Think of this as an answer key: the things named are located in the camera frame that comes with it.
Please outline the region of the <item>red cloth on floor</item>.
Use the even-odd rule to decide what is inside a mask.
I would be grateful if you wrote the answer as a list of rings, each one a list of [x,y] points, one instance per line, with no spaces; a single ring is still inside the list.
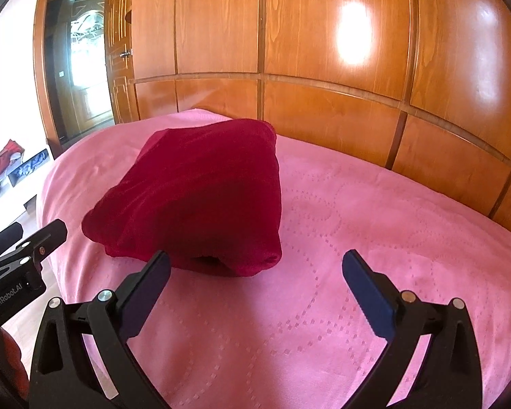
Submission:
[[[16,141],[9,139],[7,144],[0,151],[0,174],[3,173],[12,161],[15,154],[22,156],[25,149],[20,146]]]

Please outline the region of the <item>wooden bedroom door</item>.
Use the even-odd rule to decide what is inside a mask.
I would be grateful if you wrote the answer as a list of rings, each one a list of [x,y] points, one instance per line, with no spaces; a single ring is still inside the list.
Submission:
[[[36,0],[33,54],[39,112],[54,157],[114,124],[105,0]]]

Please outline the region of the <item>dark red cloth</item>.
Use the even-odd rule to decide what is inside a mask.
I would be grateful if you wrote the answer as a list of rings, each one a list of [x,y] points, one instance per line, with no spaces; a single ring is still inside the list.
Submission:
[[[179,269],[254,276],[282,257],[276,148],[274,128],[254,119],[161,129],[82,231],[111,257],[164,251]]]

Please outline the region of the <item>pink bed cover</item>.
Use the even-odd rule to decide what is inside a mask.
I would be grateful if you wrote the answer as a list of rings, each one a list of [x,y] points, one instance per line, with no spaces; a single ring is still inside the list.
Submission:
[[[462,299],[483,404],[511,381],[511,233],[352,156],[279,138],[280,263],[251,278],[176,270],[130,348],[175,408],[339,408],[380,355],[344,281],[356,249],[424,301]]]

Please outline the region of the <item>wooden wardrobe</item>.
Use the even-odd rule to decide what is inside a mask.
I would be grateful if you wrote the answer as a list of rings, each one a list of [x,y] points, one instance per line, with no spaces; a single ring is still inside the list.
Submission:
[[[105,14],[118,121],[264,120],[511,231],[504,0],[106,0]]]

